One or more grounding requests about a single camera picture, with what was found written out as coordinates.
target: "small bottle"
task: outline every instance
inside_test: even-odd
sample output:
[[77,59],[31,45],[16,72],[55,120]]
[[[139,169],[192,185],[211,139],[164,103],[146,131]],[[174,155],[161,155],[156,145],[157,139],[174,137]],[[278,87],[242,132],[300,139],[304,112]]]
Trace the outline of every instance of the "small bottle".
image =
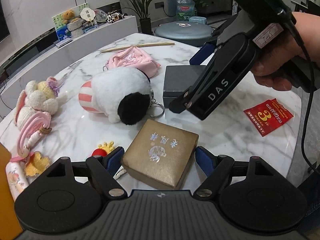
[[195,4],[193,0],[177,0],[177,20],[189,21],[195,16]]

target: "human hand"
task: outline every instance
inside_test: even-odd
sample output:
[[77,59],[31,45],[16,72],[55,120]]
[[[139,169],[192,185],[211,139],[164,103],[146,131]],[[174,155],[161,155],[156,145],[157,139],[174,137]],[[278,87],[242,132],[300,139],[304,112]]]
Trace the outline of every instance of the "human hand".
[[[311,60],[320,62],[320,17],[300,12],[293,12],[293,15],[297,20],[295,26],[305,43]],[[273,78],[270,74],[295,56],[305,58],[291,34],[281,33],[275,42],[271,42],[262,49],[262,54],[253,65],[251,72],[256,82],[279,91],[291,90],[292,85],[288,80],[280,77]]]

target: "gold gift box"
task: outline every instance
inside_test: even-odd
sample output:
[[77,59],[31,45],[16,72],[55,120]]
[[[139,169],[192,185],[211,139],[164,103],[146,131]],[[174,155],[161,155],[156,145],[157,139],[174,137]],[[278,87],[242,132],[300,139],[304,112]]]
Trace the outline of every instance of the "gold gift box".
[[122,158],[135,179],[158,190],[179,189],[199,135],[147,120]]

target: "marble tabletop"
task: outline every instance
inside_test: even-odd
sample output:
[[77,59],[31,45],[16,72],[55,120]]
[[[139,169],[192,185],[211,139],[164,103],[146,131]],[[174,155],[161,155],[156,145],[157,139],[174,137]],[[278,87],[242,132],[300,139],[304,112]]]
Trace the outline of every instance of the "marble tabletop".
[[[167,40],[135,33],[102,49],[162,41]],[[188,65],[189,59],[198,48],[176,42],[172,46],[143,49],[161,64],[158,74],[151,78],[151,86],[156,101],[162,103],[166,66]],[[103,114],[85,111],[78,102],[77,94],[82,84],[101,73],[113,53],[101,53],[97,50],[56,75],[58,79],[65,78],[59,96],[62,105],[52,118],[52,132],[42,138],[34,150],[41,151],[54,162],[61,156],[69,156],[72,161],[84,161],[91,156],[97,145],[104,141],[114,141],[115,146],[122,146],[125,150],[129,147],[147,117],[133,126],[126,126],[120,122],[113,124]],[[294,117],[277,130],[262,137],[243,110],[273,98],[277,98],[294,114]],[[260,86],[255,82],[253,75],[248,73],[205,121],[200,121],[188,111],[174,114],[168,109],[157,121],[199,134],[198,145],[207,148],[215,155],[229,155],[237,161],[248,161],[252,155],[260,156],[286,177],[296,146],[300,114],[301,100],[295,93],[279,92]],[[15,155],[19,131],[13,124],[12,118],[13,111],[0,123],[0,142],[12,155]],[[193,192],[203,179],[194,162],[182,189],[190,189]],[[132,189],[152,189],[133,179],[129,174],[123,175],[118,182],[129,194]]]

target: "wooden stick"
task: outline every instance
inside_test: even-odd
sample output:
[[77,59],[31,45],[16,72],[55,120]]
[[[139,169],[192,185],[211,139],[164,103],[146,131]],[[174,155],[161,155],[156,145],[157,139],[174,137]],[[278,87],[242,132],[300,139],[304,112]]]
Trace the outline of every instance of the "wooden stick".
[[101,53],[112,52],[112,51],[117,51],[117,50],[122,50],[122,49],[128,49],[130,47],[143,48],[143,47],[169,46],[169,45],[174,45],[174,42],[147,43],[147,44],[131,45],[131,46],[125,46],[125,47],[119,47],[119,48],[112,48],[112,49],[104,49],[101,51]]

